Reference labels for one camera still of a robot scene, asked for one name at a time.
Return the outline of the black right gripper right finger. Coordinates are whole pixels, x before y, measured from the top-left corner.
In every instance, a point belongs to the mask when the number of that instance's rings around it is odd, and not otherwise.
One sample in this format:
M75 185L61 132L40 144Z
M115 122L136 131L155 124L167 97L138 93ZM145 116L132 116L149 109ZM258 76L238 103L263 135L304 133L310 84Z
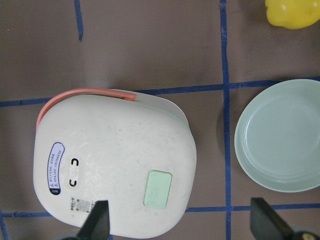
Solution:
M250 230L256 240L303 240L262 198L250 200Z

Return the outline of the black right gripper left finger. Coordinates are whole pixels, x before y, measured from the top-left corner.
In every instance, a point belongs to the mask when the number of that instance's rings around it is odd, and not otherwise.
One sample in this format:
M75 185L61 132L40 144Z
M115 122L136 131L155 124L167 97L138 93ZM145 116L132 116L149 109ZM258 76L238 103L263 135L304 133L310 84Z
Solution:
M109 202L99 200L76 235L77 240L108 240L110 236Z

